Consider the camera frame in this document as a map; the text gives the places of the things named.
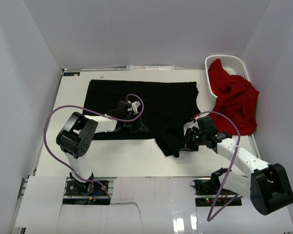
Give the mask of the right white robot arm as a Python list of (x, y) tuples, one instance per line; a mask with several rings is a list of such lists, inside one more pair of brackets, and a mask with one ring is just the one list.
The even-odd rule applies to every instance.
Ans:
[(206, 146), (230, 161), (228, 168), (211, 174), (210, 187), (214, 193), (220, 195), (230, 190), (236, 198), (249, 199), (262, 215), (293, 204), (293, 191), (281, 164), (270, 164), (245, 150), (230, 134), (218, 131), (212, 117), (195, 120), (198, 126), (187, 128), (183, 149), (196, 152), (200, 146)]

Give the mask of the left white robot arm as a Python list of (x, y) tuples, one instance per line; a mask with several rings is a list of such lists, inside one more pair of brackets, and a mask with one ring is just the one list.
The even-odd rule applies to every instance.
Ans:
[(131, 133), (148, 133), (141, 118), (140, 101), (120, 101), (117, 108), (103, 116), (85, 116), (74, 112), (56, 138), (56, 143), (68, 158), (72, 167), (70, 178), (83, 195), (94, 192), (94, 178), (88, 166), (86, 152), (95, 134), (117, 132), (127, 128)]

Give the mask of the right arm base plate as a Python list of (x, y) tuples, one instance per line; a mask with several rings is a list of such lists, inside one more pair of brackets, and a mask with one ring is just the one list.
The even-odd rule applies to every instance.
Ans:
[[(215, 185), (209, 179), (196, 179), (190, 183), (190, 186), (195, 189), (196, 207), (211, 207), (218, 191)], [(227, 204), (235, 195), (236, 193), (223, 189), (215, 206), (221, 207)]]

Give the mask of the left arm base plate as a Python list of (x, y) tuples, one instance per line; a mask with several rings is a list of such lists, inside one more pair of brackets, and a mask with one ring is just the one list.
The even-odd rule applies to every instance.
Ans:
[(109, 205), (110, 199), (106, 195), (104, 187), (107, 191), (112, 191), (112, 188), (109, 187), (108, 180), (100, 180), (100, 182), (103, 185), (94, 183), (90, 186), (89, 192), (82, 193), (78, 186), (68, 179), (63, 195), (63, 205)]

